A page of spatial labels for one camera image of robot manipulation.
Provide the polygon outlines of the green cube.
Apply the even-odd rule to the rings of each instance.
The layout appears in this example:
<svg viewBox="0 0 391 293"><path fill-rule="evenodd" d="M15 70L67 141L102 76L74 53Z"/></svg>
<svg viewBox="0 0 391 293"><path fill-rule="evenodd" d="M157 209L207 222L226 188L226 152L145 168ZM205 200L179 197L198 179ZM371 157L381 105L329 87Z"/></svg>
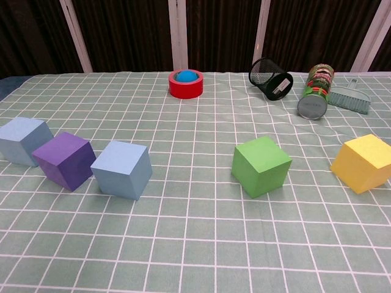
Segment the green cube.
<svg viewBox="0 0 391 293"><path fill-rule="evenodd" d="M292 158L269 137L260 137L235 147L232 175L251 198L282 187Z"/></svg>

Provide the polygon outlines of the light blue cube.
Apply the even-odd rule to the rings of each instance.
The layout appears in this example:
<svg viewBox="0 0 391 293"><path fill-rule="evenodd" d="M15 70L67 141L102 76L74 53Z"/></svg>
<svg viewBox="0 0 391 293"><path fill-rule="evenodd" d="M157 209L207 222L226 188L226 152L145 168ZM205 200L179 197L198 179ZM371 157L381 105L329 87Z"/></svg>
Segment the light blue cube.
<svg viewBox="0 0 391 293"><path fill-rule="evenodd" d="M53 138L45 121L15 117L0 127L0 152L9 162L37 167L32 152Z"/></svg>
<svg viewBox="0 0 391 293"><path fill-rule="evenodd" d="M136 201L152 175L148 148L120 141L109 142L91 170L103 193Z"/></svg>

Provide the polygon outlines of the purple cube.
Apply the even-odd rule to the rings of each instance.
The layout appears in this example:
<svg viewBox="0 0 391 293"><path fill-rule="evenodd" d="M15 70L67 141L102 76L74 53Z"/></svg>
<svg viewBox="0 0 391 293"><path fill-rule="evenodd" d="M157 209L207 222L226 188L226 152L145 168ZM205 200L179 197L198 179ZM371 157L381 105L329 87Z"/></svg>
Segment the purple cube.
<svg viewBox="0 0 391 293"><path fill-rule="evenodd" d="M46 177L67 190L74 191L92 176L96 160L90 142L62 132L32 152Z"/></svg>

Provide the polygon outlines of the yellow cube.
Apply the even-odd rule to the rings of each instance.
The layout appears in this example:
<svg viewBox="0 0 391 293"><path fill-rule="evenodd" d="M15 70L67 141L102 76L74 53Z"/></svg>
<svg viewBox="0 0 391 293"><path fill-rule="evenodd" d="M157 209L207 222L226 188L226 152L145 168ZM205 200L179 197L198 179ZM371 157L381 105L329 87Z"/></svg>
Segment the yellow cube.
<svg viewBox="0 0 391 293"><path fill-rule="evenodd" d="M391 146L373 134L345 142L330 170L361 194L391 178Z"/></svg>

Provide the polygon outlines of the red tape roll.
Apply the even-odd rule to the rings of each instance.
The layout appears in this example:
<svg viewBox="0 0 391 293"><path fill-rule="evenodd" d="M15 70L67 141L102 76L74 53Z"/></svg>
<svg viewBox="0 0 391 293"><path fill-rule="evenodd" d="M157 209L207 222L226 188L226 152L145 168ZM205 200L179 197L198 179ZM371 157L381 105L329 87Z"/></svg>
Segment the red tape roll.
<svg viewBox="0 0 391 293"><path fill-rule="evenodd" d="M181 82L177 80L180 73L189 71L197 77L193 81ZM179 99L191 99L203 93L203 74L197 70L175 70L168 77L169 93Z"/></svg>

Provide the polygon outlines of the blue ball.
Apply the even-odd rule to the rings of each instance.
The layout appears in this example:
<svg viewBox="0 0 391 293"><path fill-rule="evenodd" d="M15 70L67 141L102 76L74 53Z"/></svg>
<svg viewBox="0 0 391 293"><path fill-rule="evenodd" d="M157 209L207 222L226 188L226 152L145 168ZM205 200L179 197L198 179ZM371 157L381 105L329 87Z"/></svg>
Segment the blue ball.
<svg viewBox="0 0 391 293"><path fill-rule="evenodd" d="M176 81L182 82L182 83L193 82L193 81L196 81L197 79L198 79L197 73L195 73L191 70L180 71L175 78Z"/></svg>

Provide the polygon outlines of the green checkered tablecloth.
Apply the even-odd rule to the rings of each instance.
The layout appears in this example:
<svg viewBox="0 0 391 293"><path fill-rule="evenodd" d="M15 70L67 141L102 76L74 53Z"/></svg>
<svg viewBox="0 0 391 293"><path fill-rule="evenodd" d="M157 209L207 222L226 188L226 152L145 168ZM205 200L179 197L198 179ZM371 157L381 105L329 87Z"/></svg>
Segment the green checkered tablecloth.
<svg viewBox="0 0 391 293"><path fill-rule="evenodd" d="M296 113L306 74L267 100L245 73L205 73L180 100L167 73L35 76L0 101L0 126L46 121L90 141L149 149L138 201L95 178L69 192L0 155L0 293L391 293L391 181L355 194L331 171L346 141L391 145L391 73L357 75L368 115ZM235 147L272 139L292 163L282 187L251 198Z"/></svg>

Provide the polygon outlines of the black mesh pen cup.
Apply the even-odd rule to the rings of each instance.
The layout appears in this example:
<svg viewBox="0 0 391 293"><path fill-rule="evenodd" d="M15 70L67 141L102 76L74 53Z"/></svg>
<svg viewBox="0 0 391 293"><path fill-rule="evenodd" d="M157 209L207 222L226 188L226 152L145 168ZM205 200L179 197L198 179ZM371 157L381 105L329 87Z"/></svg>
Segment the black mesh pen cup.
<svg viewBox="0 0 391 293"><path fill-rule="evenodd" d="M293 76L267 57L262 57L252 64L249 81L271 101L285 97L293 86Z"/></svg>

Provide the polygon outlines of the green chips can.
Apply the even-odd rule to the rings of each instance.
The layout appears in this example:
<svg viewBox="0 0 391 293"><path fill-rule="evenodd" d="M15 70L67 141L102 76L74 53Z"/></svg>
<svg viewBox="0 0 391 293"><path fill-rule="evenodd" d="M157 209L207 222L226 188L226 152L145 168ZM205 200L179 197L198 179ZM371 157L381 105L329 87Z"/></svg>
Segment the green chips can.
<svg viewBox="0 0 391 293"><path fill-rule="evenodd" d="M297 106L301 117L317 120L326 113L333 78L334 69L328 64L320 63L311 68Z"/></svg>

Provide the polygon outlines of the dark pleated curtain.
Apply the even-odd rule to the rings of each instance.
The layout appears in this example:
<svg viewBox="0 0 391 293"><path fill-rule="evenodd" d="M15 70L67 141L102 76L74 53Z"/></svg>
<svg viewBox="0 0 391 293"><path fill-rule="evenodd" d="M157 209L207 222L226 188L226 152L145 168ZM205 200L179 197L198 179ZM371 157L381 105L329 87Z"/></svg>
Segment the dark pleated curtain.
<svg viewBox="0 0 391 293"><path fill-rule="evenodd" d="M72 0L94 72L173 70L168 0ZM271 0L262 57L350 71L381 0ZM261 0L186 0L188 67L245 72ZM0 79L82 73L59 0L0 0Z"/></svg>

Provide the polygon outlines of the pale blue hand brush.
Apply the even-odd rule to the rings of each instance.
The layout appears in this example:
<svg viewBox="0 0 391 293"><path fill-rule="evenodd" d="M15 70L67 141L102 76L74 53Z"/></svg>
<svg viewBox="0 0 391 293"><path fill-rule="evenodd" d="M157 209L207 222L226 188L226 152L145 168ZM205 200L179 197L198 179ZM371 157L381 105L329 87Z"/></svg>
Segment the pale blue hand brush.
<svg viewBox="0 0 391 293"><path fill-rule="evenodd" d="M357 90L356 86L357 79L353 78L346 87L332 87L329 93L328 103L336 107L367 115L370 109L371 98L366 93Z"/></svg>

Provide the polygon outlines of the white frame post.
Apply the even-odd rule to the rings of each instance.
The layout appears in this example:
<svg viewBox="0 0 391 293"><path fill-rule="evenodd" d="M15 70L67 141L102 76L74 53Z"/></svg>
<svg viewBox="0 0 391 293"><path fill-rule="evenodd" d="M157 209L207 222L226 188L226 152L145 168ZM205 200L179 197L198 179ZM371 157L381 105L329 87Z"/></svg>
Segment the white frame post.
<svg viewBox="0 0 391 293"><path fill-rule="evenodd" d="M262 57L270 5L271 0L261 0L252 63L255 63L258 59Z"/></svg>
<svg viewBox="0 0 391 293"><path fill-rule="evenodd" d="M390 27L391 0L381 0L350 72L367 72L370 69Z"/></svg>
<svg viewBox="0 0 391 293"><path fill-rule="evenodd" d="M174 70L188 69L186 0L168 0Z"/></svg>
<svg viewBox="0 0 391 293"><path fill-rule="evenodd" d="M72 0L59 0L59 2L66 19L68 29L71 33L71 37L76 48L83 72L92 73L92 64L90 62L89 54L87 52Z"/></svg>

